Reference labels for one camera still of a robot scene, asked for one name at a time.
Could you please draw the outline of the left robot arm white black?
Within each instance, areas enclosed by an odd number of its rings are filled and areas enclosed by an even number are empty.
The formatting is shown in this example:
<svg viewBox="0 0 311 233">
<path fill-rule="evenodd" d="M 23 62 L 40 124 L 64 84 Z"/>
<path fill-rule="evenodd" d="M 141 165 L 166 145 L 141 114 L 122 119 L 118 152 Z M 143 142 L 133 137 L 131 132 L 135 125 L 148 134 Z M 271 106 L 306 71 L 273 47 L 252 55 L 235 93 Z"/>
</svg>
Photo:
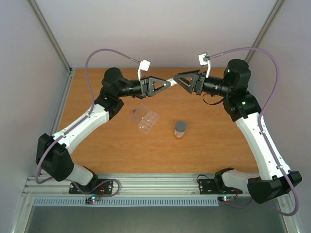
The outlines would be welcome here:
<svg viewBox="0 0 311 233">
<path fill-rule="evenodd" d="M 45 133 L 39 137 L 35 182 L 42 184 L 47 181 L 39 179 L 40 172 L 44 170 L 50 179 L 58 182 L 69 180 L 79 184 L 86 193 L 95 192 L 98 187 L 95 173 L 74 163 L 71 158 L 73 151 L 93 131 L 121 110 L 124 105 L 122 97 L 152 97 L 174 85 L 176 82 L 172 78 L 163 80 L 153 76 L 139 76 L 136 80 L 128 80 L 120 69 L 109 68 L 104 73 L 99 96 L 92 98 L 92 104 L 85 113 L 53 135 Z"/>
</svg>

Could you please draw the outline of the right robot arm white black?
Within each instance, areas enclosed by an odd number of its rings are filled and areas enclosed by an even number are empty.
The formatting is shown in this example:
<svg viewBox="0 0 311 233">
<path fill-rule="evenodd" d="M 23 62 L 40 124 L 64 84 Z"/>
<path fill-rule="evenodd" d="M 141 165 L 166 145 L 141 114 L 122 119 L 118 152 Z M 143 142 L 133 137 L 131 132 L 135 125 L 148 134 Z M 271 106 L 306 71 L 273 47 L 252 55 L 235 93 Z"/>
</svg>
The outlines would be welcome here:
<svg viewBox="0 0 311 233">
<path fill-rule="evenodd" d="M 230 60 L 223 78 L 199 70 L 179 73 L 174 81 L 187 92 L 221 96 L 223 106 L 244 135 L 258 166 L 258 173 L 239 172 L 231 167 L 215 173 L 214 186 L 219 192 L 236 188 L 250 194 L 258 204 L 288 194 L 302 177 L 292 171 L 276 149 L 256 98 L 247 91 L 251 71 L 247 62 Z"/>
</svg>

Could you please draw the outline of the orange pill bottle grey cap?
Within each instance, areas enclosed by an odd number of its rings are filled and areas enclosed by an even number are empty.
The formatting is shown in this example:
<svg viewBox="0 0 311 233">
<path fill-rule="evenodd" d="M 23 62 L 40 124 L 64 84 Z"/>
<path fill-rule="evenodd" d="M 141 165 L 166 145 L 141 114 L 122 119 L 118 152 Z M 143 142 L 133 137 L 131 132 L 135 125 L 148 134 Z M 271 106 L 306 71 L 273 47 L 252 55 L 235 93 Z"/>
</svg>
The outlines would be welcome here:
<svg viewBox="0 0 311 233">
<path fill-rule="evenodd" d="M 184 121 L 179 121 L 175 124 L 174 136 L 177 139 L 180 139 L 184 136 L 186 131 L 186 123 Z"/>
</svg>

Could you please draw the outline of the clear plastic pill organizer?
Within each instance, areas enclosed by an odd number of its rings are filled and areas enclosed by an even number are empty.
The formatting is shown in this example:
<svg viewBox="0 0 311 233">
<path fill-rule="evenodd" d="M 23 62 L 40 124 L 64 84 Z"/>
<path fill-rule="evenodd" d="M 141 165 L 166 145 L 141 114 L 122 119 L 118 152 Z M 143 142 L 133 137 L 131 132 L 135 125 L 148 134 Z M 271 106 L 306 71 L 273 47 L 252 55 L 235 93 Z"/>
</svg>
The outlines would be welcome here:
<svg viewBox="0 0 311 233">
<path fill-rule="evenodd" d="M 128 119 L 147 133 L 159 119 L 159 114 L 141 103 L 132 111 Z"/>
</svg>

